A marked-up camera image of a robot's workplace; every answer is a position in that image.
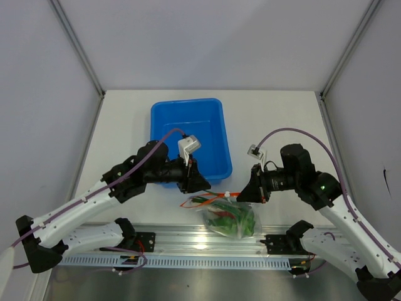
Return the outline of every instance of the orange wire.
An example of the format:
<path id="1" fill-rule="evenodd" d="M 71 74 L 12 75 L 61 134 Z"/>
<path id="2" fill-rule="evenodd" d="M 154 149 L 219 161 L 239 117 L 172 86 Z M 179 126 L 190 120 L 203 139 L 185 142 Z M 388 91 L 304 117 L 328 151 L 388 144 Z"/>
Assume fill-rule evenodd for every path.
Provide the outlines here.
<path id="1" fill-rule="evenodd" d="M 240 193 L 230 193 L 230 196 L 239 196 Z M 200 194 L 198 196 L 215 196 L 216 194 L 211 194 L 211 193 L 204 193 L 204 194 Z M 190 201 L 193 198 L 196 198 L 197 196 L 193 196 L 189 199 L 187 199 L 185 202 L 183 202 L 180 207 L 183 208 L 187 208 L 187 209 L 191 209 L 191 208 L 197 208 L 197 207 L 202 207 L 202 206 L 206 206 L 210 203 L 212 203 L 214 200 L 219 199 L 219 198 L 223 198 L 225 195 L 225 193 L 217 193 L 217 196 L 215 196 L 214 198 L 208 199 L 207 201 L 204 201 L 203 203 L 200 203 L 198 205 L 195 206 L 191 206 L 191 207 L 186 207 L 184 206 L 188 201 Z"/>

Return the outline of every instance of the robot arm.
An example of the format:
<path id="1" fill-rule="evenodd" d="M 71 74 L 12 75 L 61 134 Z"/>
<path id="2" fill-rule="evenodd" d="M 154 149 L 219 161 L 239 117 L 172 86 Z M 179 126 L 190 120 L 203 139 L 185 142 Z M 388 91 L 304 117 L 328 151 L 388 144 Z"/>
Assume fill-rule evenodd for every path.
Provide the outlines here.
<path id="1" fill-rule="evenodd" d="M 257 150 L 254 154 L 253 149 L 251 147 L 248 153 L 266 164 L 266 152 Z M 283 167 L 269 171 L 265 165 L 254 165 L 251 180 L 237 201 L 265 203 L 272 191 L 294 189 L 302 201 L 343 233 L 352 248 L 329 239 L 305 221 L 287 232 L 287 236 L 291 234 L 288 238 L 291 244 L 298 244 L 345 272 L 369 301 L 394 298 L 401 291 L 401 264 L 398 262 L 401 254 L 377 233 L 348 196 L 344 199 L 340 183 L 332 175 L 315 170 L 309 152 L 302 145 L 286 145 L 280 153 Z"/>
<path id="2" fill-rule="evenodd" d="M 88 230 L 76 228 L 102 211 L 144 193 L 147 183 L 176 182 L 182 193 L 210 189 L 211 185 L 199 173 L 197 161 L 191 154 L 200 146 L 194 136 L 184 136 L 179 141 L 180 156 L 170 160 L 168 147 L 162 141 L 150 141 L 136 156 L 106 172 L 81 196 L 38 218 L 22 216 L 17 219 L 32 272 L 44 272 L 64 256 L 94 248 L 129 248 L 135 240 L 135 230 L 127 219 Z"/>

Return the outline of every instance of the blue plastic bin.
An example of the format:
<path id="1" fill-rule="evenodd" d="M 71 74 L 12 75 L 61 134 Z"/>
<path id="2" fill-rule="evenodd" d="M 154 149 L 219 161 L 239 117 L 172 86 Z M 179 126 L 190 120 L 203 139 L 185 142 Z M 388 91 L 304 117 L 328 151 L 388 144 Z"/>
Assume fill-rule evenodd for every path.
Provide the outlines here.
<path id="1" fill-rule="evenodd" d="M 193 155 L 198 160 L 199 172 L 211 184 L 218 184 L 231 175 L 231 158 L 220 100 L 202 98 L 158 102 L 152 107 L 151 119 L 151 140 L 160 140 L 174 127 L 198 138 L 202 147 Z M 170 159 L 178 156 L 177 142 L 180 139 L 182 136 L 176 132 L 165 141 Z"/>

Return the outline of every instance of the white wall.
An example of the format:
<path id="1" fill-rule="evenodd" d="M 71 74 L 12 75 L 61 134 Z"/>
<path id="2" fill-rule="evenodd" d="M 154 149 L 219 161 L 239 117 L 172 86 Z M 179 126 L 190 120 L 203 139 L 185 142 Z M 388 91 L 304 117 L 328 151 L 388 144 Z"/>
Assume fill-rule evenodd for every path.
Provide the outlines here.
<path id="1" fill-rule="evenodd" d="M 18 217 L 65 200 L 99 98 L 45 0 L 0 1 L 0 54 L 2 251 Z M 23 300 L 33 278 L 13 272 L 2 301 Z"/>
<path id="2" fill-rule="evenodd" d="M 61 0 L 104 89 L 323 89 L 371 0 Z"/>
<path id="3" fill-rule="evenodd" d="M 399 250 L 400 13 L 401 1 L 384 1 L 327 101 L 358 206 Z"/>

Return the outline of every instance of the white bracket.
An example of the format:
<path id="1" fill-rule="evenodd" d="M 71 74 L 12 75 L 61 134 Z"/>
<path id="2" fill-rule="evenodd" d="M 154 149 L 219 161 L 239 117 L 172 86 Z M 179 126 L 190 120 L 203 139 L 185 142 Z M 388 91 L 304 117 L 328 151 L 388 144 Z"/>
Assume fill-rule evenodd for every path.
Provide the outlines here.
<path id="1" fill-rule="evenodd" d="M 63 253 L 63 258 L 102 247 L 117 246 L 123 239 L 123 230 L 116 222 L 104 226 L 77 229 L 63 239 L 63 243 L 68 246 Z"/>
<path id="2" fill-rule="evenodd" d="M 267 161 L 268 161 L 268 151 L 266 149 L 259 149 L 259 152 L 257 154 L 255 154 L 255 149 L 256 149 L 256 145 L 252 144 L 249 149 L 247 154 L 257 160 L 260 161 L 260 165 L 262 167 L 262 171 L 264 170 L 264 166 L 266 165 Z"/>
<path id="3" fill-rule="evenodd" d="M 185 160 L 185 166 L 188 166 L 189 163 L 189 155 L 199 149 L 201 147 L 201 143 L 194 136 L 188 136 L 184 139 L 178 141 L 178 149 L 180 152 L 180 157 Z"/>
<path id="4" fill-rule="evenodd" d="M 376 239 L 391 253 L 395 258 L 401 258 L 401 254 L 387 243 L 384 238 L 371 226 L 365 219 L 357 207 L 354 205 L 350 197 L 348 200 L 353 210 L 358 215 L 355 219 L 349 212 L 344 198 L 341 195 L 333 201 L 333 207 L 326 206 L 321 208 L 321 215 L 331 221 L 350 242 L 355 251 L 360 255 L 362 261 L 366 264 L 369 272 L 375 278 L 388 278 L 388 273 L 398 272 L 398 267 L 387 259 L 385 253 L 372 241 L 358 221 L 363 222 L 367 229 L 376 237 Z"/>
<path id="5" fill-rule="evenodd" d="M 318 229 L 308 230 L 300 241 L 306 251 L 322 257 L 347 274 L 355 283 L 358 281 L 355 270 L 363 268 L 365 263 L 353 248 L 343 246 Z"/>

